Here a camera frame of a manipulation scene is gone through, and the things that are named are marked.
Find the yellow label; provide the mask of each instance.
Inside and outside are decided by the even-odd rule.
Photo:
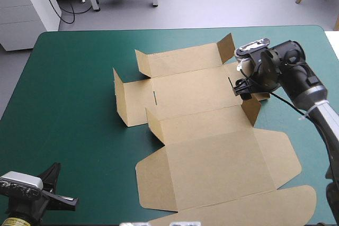
[[[1,226],[31,226],[28,222],[14,217],[7,218]]]

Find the cardboard flap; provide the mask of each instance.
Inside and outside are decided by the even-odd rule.
[[[113,69],[113,74],[114,74],[115,97],[117,99],[117,111],[120,117],[122,118],[122,120],[128,126],[125,88],[124,88],[122,80],[120,79],[115,69]]]
[[[157,119],[157,117],[149,110],[146,109],[146,115],[147,115],[147,122],[148,127],[152,131],[152,133],[162,142],[164,143],[164,134],[163,129],[161,125],[161,121]]]
[[[259,115],[261,103],[255,97],[252,97],[252,99],[250,100],[243,101],[242,108],[248,120],[250,121],[252,126],[254,126],[256,118]]]
[[[148,175],[146,179],[145,176],[141,176],[144,174],[143,171],[138,170],[140,166],[137,167],[140,197],[152,197],[157,195],[157,192],[162,193],[155,190],[156,186],[151,188],[150,184],[146,183],[154,180],[156,182],[154,185],[168,185],[170,176],[174,191],[167,195],[174,195],[178,211],[275,190],[252,130],[169,144],[161,152],[157,151],[156,155],[153,154],[141,161],[141,165],[155,173]],[[158,172],[162,168],[166,168],[165,171],[169,170],[166,177]],[[145,207],[152,209],[169,207],[166,201],[169,197],[164,199],[162,202],[165,204],[161,203],[160,206],[152,203],[151,198],[147,203],[145,199],[140,199]]]
[[[145,53],[142,53],[139,50],[135,50],[135,52],[136,52],[139,71],[142,74],[147,75],[148,77],[152,77],[151,69],[150,69],[149,62],[148,62],[148,55]]]
[[[227,36],[217,42],[217,46],[222,63],[225,63],[227,60],[231,59],[234,56],[235,46],[231,33],[229,33]]]
[[[186,142],[252,129],[240,105],[160,120],[147,111],[148,125],[163,144]]]
[[[223,67],[152,78],[160,119],[239,105]]]
[[[115,69],[113,72],[119,115],[127,126],[146,124],[146,108],[155,106],[151,80],[124,83]]]
[[[185,49],[144,54],[136,50],[140,72],[148,77],[160,77],[221,66],[234,54],[232,35],[218,43],[208,43]]]
[[[253,129],[275,188],[286,184],[301,173],[301,164],[290,139],[283,132]]]
[[[213,206],[188,209],[150,221],[152,226],[200,221],[202,225],[302,226],[316,208],[316,192],[307,185],[251,195]]]
[[[140,161],[136,166],[136,172],[142,207],[177,211],[165,147]]]

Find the cardboard box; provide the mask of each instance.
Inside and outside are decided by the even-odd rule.
[[[234,50],[229,34],[197,47],[136,51],[150,79],[124,83],[114,70],[121,118],[148,123],[166,145],[136,167],[141,206],[178,212],[152,225],[304,225],[314,212],[313,188],[277,191],[301,165],[284,133],[253,128],[258,100],[234,96],[228,78],[242,75],[236,63],[224,65]]]

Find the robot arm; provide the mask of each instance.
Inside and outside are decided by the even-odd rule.
[[[249,99],[252,93],[276,96],[273,91],[281,86],[293,103],[290,105],[315,125],[328,151],[330,167],[326,178],[333,182],[328,185],[326,196],[338,224],[339,116],[327,100],[326,87],[306,63],[301,45],[286,41],[268,48],[269,43],[269,39],[261,39],[235,51],[237,69],[245,78],[236,81],[234,93],[243,100]],[[250,66],[249,74],[243,70],[245,64]]]

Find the white cabinet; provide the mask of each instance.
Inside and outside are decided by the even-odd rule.
[[[51,0],[61,15],[56,0]],[[0,44],[5,50],[30,49],[41,33],[58,31],[60,18],[48,0],[0,0]]]

